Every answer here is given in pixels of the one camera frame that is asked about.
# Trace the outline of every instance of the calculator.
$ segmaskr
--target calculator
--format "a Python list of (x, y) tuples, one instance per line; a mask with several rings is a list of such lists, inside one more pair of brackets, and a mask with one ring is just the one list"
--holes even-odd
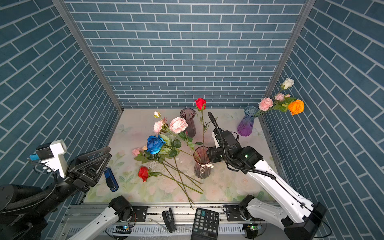
[(218, 217), (217, 212), (198, 208), (195, 214), (191, 240), (217, 240)]

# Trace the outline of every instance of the red flower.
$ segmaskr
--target red flower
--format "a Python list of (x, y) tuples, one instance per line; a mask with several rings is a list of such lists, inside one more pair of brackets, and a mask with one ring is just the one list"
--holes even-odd
[(195, 100), (196, 106), (199, 109), (199, 111), (202, 111), (205, 109), (206, 100), (203, 98), (199, 98), (198, 100)]
[(139, 177), (141, 177), (143, 179), (143, 182), (146, 182), (147, 178), (149, 177), (148, 168), (141, 167), (139, 170)]

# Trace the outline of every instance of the brick wall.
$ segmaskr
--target brick wall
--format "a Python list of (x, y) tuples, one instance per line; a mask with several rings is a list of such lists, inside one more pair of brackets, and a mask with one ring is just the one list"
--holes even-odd
[(384, 239), (383, 13), (383, 1), (317, 0), (280, 77), (304, 113), (267, 116), (290, 184), (328, 207), (330, 239)]
[(124, 108), (259, 102), (305, 0), (66, 0)]
[(64, 139), (69, 160), (104, 146), (117, 111), (50, 0), (0, 1), (0, 16), (0, 185), (45, 187), (51, 175), (27, 164), (35, 148)]

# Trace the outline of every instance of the table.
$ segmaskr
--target table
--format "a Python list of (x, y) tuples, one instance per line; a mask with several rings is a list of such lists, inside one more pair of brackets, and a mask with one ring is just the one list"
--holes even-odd
[[(170, 121), (179, 116), (181, 109), (126, 109), (122, 113), (117, 128), (112, 136), (109, 147), (111, 148), (112, 158), (109, 162), (114, 176), (119, 184), (116, 192), (111, 192), (107, 187), (104, 175), (98, 184), (91, 188), (85, 196), (84, 202), (110, 202), (114, 197), (123, 195), (129, 202), (150, 202), (150, 203), (188, 203), (188, 199), (184, 192), (180, 189), (176, 182), (166, 177), (150, 177), (147, 182), (143, 182), (138, 177), (140, 166), (146, 166), (152, 171), (159, 171), (166, 175), (168, 172), (163, 165), (156, 162), (141, 164), (134, 160), (132, 150), (147, 144), (147, 138), (154, 135), (153, 125), (159, 119), (153, 117), (154, 111), (159, 111), (163, 117), (166, 117), (168, 124)], [(218, 117), (217, 123), (224, 130), (237, 132), (237, 126), (244, 116), (242, 109), (206, 109), (204, 111), (204, 120), (209, 122), (208, 111)], [(199, 121), (201, 112), (195, 116), (195, 126), (197, 133), (194, 136), (194, 142), (202, 142), (202, 124)], [(205, 134), (205, 146), (214, 146), (214, 140), (211, 136), (214, 126), (209, 124), (208, 131)], [(273, 162), (268, 144), (264, 138), (263, 131), (259, 120), (256, 118), (253, 126), (253, 132), (248, 137), (240, 136), (239, 142), (242, 147), (252, 146), (255, 148), (270, 166), (277, 172)], [(193, 154), (193, 152), (182, 143), (182, 150)], [(167, 159), (173, 165), (173, 159)], [(207, 202), (239, 202), (247, 194), (256, 196), (263, 201), (274, 201), (273, 198), (254, 180), (240, 172), (233, 172), (226, 169), (224, 162), (214, 164), (211, 175), (206, 179), (198, 179), (194, 175), (195, 161), (193, 157), (180, 153), (177, 158), (177, 165), (185, 174), (199, 180), (199, 185), (203, 190), (203, 194), (187, 188), (189, 197), (195, 203)], [(172, 175), (180, 181), (176, 171), (170, 170)], [(189, 185), (197, 190), (190, 180), (182, 177), (184, 184)]]

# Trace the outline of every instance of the pink flower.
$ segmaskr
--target pink flower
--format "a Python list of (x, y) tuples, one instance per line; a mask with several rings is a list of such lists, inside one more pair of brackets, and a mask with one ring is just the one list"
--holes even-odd
[(137, 157), (139, 154), (140, 154), (140, 148), (135, 148), (132, 150), (132, 155), (134, 155), (135, 157)]
[(282, 93), (276, 94), (275, 100), (283, 101), (284, 100), (284, 94), (282, 94)]
[(163, 126), (163, 121), (158, 121), (158, 122), (155, 122), (155, 125), (153, 125), (153, 131), (156, 133), (156, 134), (159, 134), (160, 131), (161, 131), (161, 127)]
[(184, 118), (177, 117), (173, 119), (169, 125), (169, 129), (174, 133), (180, 133), (184, 131), (188, 127), (188, 123), (186, 123)]
[(262, 111), (267, 111), (270, 107), (273, 106), (273, 100), (270, 98), (263, 98), (259, 103), (259, 108)]

